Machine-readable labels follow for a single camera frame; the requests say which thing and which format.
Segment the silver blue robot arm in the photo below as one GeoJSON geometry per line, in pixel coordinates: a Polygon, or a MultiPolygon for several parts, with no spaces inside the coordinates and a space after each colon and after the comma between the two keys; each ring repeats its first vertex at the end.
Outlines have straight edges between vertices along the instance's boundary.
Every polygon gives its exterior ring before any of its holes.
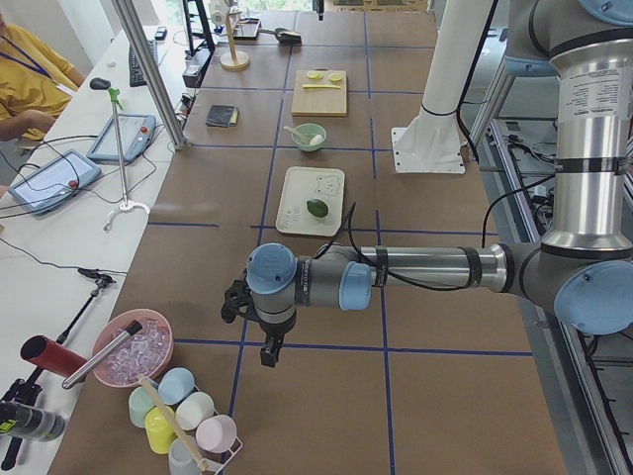
{"type": "Polygon", "coordinates": [[[247,317],[265,331],[265,366],[279,359],[301,307],[362,310],[375,287],[406,283],[451,292],[486,287],[531,301],[594,335],[632,322],[632,244],[621,230],[632,122],[632,5],[515,1],[510,52],[545,59],[560,77],[554,212],[536,243],[480,248],[328,245],[296,256],[257,247],[244,275],[247,317]]]}

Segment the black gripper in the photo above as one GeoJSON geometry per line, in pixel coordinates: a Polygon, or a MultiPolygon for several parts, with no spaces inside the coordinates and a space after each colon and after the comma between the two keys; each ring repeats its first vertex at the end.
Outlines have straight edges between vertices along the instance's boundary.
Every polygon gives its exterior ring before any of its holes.
{"type": "Polygon", "coordinates": [[[259,323],[266,334],[264,347],[260,349],[260,362],[263,366],[272,367],[278,364],[285,334],[293,329],[295,323],[295,316],[291,316],[286,321],[277,324],[265,321],[259,323]]]}

